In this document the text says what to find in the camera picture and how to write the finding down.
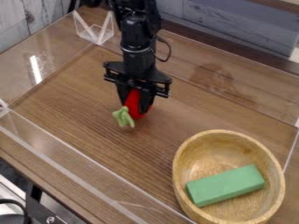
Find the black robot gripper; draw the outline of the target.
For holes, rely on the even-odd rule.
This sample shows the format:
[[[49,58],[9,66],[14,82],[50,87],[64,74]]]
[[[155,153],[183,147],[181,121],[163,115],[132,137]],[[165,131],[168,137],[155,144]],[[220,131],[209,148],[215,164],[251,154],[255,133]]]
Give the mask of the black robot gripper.
[[[139,112],[145,114],[153,105],[155,96],[167,98],[172,79],[155,66],[155,45],[135,51],[122,47],[122,60],[106,61],[104,79],[116,84],[117,96],[125,104],[129,91],[140,90]]]

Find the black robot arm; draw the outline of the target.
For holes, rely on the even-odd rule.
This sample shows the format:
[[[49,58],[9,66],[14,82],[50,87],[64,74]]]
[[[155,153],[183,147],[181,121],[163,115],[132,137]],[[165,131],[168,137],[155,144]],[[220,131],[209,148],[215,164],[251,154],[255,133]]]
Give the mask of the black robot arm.
[[[165,62],[168,57],[156,56],[156,42],[167,41],[157,35],[161,17],[155,0],[108,0],[120,30],[121,61],[108,61],[104,79],[116,85],[121,105],[129,115],[139,119],[151,109],[155,97],[169,96],[172,78],[160,72],[155,62]]]

